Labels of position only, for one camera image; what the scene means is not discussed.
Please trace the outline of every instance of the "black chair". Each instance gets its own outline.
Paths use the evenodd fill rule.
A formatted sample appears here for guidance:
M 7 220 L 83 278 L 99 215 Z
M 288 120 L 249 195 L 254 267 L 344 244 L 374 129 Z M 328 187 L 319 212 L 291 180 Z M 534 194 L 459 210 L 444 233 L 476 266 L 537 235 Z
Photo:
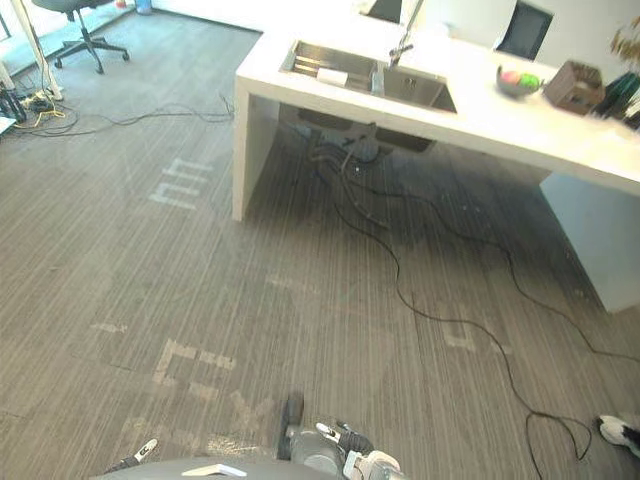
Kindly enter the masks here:
M 83 50 L 88 50 L 93 58 L 96 59 L 96 62 L 98 63 L 96 71 L 100 74 L 104 73 L 104 69 L 102 68 L 102 62 L 100 61 L 96 50 L 114 50 L 116 52 L 122 52 L 122 58 L 125 61 L 129 60 L 129 52 L 127 52 L 126 48 L 110 45 L 104 37 L 91 38 L 89 36 L 89 31 L 84 24 L 82 14 L 80 13 L 81 8 L 96 8 L 99 5 L 104 5 L 111 1 L 112 0 L 33 0 L 33 3 L 39 7 L 46 8 L 47 10 L 53 10 L 54 12 L 66 13 L 70 22 L 75 21 L 73 12 L 76 12 L 80 19 L 80 24 L 82 25 L 82 40 L 62 42 L 64 50 L 56 55 L 56 61 L 54 62 L 54 65 L 57 68 L 62 68 L 63 58 Z
M 496 50 L 535 60 L 553 14 L 525 2 L 516 2 L 511 22 Z
M 387 22 L 400 23 L 401 11 L 402 0 L 378 0 L 369 10 L 368 16 Z

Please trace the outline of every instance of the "brown box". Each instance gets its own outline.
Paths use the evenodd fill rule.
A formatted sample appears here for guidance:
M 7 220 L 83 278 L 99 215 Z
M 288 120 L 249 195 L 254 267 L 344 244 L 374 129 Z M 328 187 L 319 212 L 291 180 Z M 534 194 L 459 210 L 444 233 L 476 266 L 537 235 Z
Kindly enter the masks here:
M 544 96 L 558 108 L 586 115 L 604 100 L 600 70 L 568 60 L 545 85 Z

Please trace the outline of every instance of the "white sneaker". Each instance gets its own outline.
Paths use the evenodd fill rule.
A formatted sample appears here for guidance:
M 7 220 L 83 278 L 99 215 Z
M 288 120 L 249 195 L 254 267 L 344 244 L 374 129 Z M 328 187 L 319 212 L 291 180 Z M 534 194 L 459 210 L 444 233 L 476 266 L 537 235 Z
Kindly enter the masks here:
M 609 415 L 600 415 L 596 425 L 604 439 L 613 445 L 629 447 L 629 450 L 640 458 L 640 431 L 622 420 Z

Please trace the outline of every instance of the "sink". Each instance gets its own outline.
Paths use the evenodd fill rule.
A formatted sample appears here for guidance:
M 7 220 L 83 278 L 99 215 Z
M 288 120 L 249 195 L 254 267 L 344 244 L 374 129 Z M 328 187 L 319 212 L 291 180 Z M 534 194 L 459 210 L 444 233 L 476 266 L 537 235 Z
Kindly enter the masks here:
M 316 78 L 320 68 L 346 72 L 345 88 L 371 92 L 371 73 L 377 61 L 352 53 L 297 42 L 282 66 L 282 70 Z
M 350 90 L 407 105 L 457 113 L 446 79 L 404 67 L 389 68 L 384 62 L 332 48 L 296 42 L 281 70 L 317 78 L 320 68 L 346 73 L 344 88 Z M 382 72 L 384 87 L 372 92 L 376 72 Z
M 383 75 L 385 98 L 457 113 L 444 78 L 402 67 L 385 67 Z

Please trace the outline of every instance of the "white wall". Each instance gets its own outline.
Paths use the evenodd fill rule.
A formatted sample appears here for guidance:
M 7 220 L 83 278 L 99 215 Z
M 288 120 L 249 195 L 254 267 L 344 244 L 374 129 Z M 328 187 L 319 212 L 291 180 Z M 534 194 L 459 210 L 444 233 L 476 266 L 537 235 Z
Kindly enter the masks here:
M 417 0 L 404 0 L 406 21 Z M 600 67 L 605 81 L 625 71 L 609 52 L 615 31 L 640 15 L 639 0 L 530 0 L 554 13 L 538 60 L 575 59 Z M 255 30 L 286 29 L 300 20 L 345 15 L 360 0 L 153 0 L 157 8 Z M 507 29 L 515 0 L 425 0 L 419 23 L 448 23 L 455 36 L 491 47 Z

